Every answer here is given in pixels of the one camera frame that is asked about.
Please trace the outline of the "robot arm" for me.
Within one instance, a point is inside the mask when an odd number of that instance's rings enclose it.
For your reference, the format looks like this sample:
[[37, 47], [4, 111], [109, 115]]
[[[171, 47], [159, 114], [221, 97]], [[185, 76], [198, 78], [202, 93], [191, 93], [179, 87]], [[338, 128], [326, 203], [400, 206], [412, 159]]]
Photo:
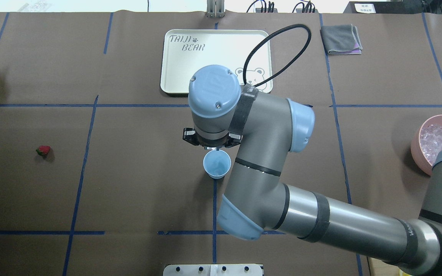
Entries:
[[239, 145], [217, 222], [228, 234], [258, 239], [278, 230], [380, 259], [414, 276], [442, 276], [442, 151], [418, 219], [402, 220], [280, 182], [289, 152], [312, 135], [307, 105], [241, 86], [236, 74], [208, 65], [189, 82], [194, 128], [184, 139], [211, 148]]

